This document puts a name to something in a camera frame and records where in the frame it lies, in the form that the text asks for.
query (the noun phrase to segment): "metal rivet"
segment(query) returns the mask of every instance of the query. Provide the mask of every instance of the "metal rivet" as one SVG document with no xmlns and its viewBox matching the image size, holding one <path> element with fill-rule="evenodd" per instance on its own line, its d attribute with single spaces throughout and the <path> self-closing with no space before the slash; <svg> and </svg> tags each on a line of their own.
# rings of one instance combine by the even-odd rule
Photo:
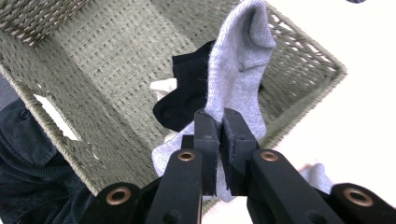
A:
<svg viewBox="0 0 396 224">
<path fill-rule="evenodd" d="M 263 152 L 261 156 L 266 161 L 277 161 L 278 159 L 278 156 L 272 152 Z"/>
<path fill-rule="evenodd" d="M 373 199 L 359 189 L 347 188 L 344 189 L 344 196 L 351 202 L 363 206 L 370 207 L 373 205 Z"/>
<path fill-rule="evenodd" d="M 117 193 L 122 194 L 121 197 L 114 197 Z M 106 197 L 106 202 L 111 205 L 119 205 L 128 201 L 132 193 L 129 189 L 125 187 L 119 187 L 111 190 Z"/>
<path fill-rule="evenodd" d="M 30 111 L 28 109 L 25 109 L 21 112 L 20 118 L 21 119 L 29 119 L 30 117 Z"/>
<path fill-rule="evenodd" d="M 192 152 L 181 152 L 177 156 L 181 161 L 192 161 L 195 158 L 195 155 Z"/>
</svg>

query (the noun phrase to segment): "brass grommet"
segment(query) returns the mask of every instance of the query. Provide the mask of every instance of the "brass grommet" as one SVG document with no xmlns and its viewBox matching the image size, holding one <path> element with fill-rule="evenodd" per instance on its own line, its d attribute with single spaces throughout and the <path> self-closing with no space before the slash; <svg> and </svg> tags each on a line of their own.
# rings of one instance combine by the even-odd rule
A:
<svg viewBox="0 0 396 224">
<path fill-rule="evenodd" d="M 116 193 L 123 193 L 120 198 L 114 198 Z M 111 190 L 106 196 L 106 202 L 111 205 L 119 205 L 128 201 L 131 197 L 132 193 L 128 188 L 119 187 L 116 189 Z"/>
<path fill-rule="evenodd" d="M 177 155 L 178 159 L 181 161 L 192 161 L 195 158 L 195 155 L 192 152 L 180 152 Z"/>
<path fill-rule="evenodd" d="M 266 161 L 277 161 L 277 159 L 279 159 L 279 157 L 272 152 L 263 152 L 261 156 Z"/>
<path fill-rule="evenodd" d="M 363 206 L 363 207 L 370 207 L 373 205 L 373 199 L 370 198 L 367 194 L 359 189 L 347 188 L 344 189 L 344 196 L 351 202 Z"/>
</svg>

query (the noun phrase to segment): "wicker basket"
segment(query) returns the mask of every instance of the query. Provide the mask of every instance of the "wicker basket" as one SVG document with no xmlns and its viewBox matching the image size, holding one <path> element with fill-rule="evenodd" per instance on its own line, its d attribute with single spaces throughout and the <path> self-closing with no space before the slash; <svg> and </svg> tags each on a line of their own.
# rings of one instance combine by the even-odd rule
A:
<svg viewBox="0 0 396 224">
<path fill-rule="evenodd" d="M 215 39 L 238 1 L 16 0 L 0 3 L 0 72 L 88 188 L 142 187 L 166 130 L 149 83 L 172 76 L 171 56 Z M 277 47 L 260 93 L 273 147 L 346 74 L 334 57 L 271 6 Z M 78 137 L 34 97 L 46 97 Z"/>
</svg>

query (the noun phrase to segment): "white floor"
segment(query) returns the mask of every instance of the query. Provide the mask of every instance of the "white floor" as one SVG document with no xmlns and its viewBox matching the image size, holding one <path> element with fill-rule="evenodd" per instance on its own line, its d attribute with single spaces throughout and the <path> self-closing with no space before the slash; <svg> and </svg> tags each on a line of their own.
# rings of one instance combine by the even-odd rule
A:
<svg viewBox="0 0 396 224">
<path fill-rule="evenodd" d="M 346 79 L 277 146 L 297 168 L 322 162 L 334 183 L 366 187 L 396 206 L 396 2 L 267 0 L 347 68 Z M 204 224 L 251 223 L 246 200 L 221 203 Z"/>
</svg>

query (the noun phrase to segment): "white surface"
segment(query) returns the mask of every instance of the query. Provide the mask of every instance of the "white surface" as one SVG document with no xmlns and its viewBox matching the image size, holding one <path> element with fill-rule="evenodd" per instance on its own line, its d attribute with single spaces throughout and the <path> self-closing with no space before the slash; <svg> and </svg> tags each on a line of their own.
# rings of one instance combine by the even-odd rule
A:
<svg viewBox="0 0 396 224">
<path fill-rule="evenodd" d="M 334 183 L 361 185 L 396 206 L 396 1 L 268 2 L 348 70 L 345 80 L 276 149 L 298 169 L 322 162 Z M 222 203 L 203 223 L 251 223 L 246 210 L 244 199 Z"/>
</svg>

